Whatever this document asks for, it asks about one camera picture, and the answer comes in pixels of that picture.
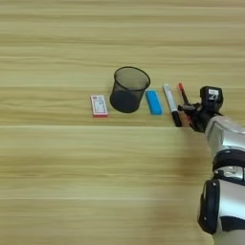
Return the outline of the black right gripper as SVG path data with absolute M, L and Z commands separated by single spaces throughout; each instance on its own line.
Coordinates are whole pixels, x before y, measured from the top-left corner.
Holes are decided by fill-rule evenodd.
M 215 116 L 221 116 L 219 112 L 222 107 L 221 103 L 195 103 L 195 104 L 183 104 L 178 106 L 179 111 L 185 113 L 190 112 L 187 115 L 189 126 L 196 132 L 204 133 L 209 121 Z

